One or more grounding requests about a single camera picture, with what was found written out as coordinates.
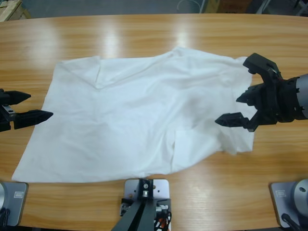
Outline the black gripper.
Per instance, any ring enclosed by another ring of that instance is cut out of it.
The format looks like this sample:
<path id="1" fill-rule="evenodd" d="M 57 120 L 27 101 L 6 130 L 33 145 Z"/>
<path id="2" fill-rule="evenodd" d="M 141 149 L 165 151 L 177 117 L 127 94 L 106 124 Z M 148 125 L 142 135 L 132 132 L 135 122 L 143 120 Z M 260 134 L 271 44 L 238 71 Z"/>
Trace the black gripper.
<path id="1" fill-rule="evenodd" d="M 31 110 L 17 113 L 10 107 L 30 98 L 31 95 L 20 91 L 4 91 L 0 89 L 0 131 L 11 129 L 10 123 L 14 121 L 14 129 L 26 128 L 37 125 L 53 116 L 52 112 L 42 110 Z"/>
<path id="2" fill-rule="evenodd" d="M 248 131 L 255 131 L 260 123 L 276 124 L 300 120 L 301 105 L 297 98 L 297 94 L 300 92 L 297 81 L 300 78 L 265 80 L 265 89 L 262 92 L 262 107 L 257 110 L 251 119 L 238 112 L 223 114 L 215 122 L 224 127 L 243 127 Z M 256 106 L 257 101 L 261 98 L 262 88 L 263 84 L 250 86 L 236 101 L 246 103 L 249 106 Z"/>

